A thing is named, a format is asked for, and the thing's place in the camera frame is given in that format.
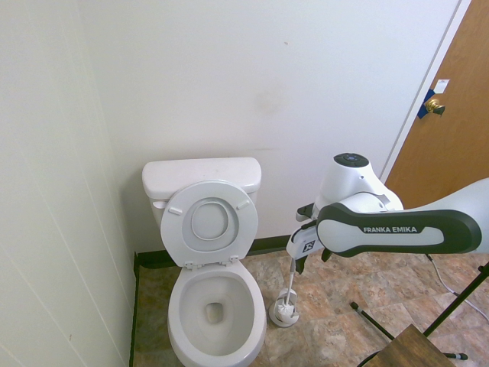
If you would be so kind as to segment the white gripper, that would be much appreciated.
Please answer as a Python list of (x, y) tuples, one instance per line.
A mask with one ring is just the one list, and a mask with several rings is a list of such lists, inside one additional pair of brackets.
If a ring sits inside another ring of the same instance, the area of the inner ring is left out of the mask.
[[(289, 242), (287, 243), (287, 253), (291, 258), (297, 258), (295, 260), (296, 272), (302, 274), (305, 268), (305, 262), (308, 255), (324, 249), (323, 244), (320, 242), (317, 235), (317, 222), (312, 221), (305, 225), (302, 225), (291, 235)], [(328, 249), (324, 249), (321, 255), (323, 262), (327, 262), (332, 253)]]

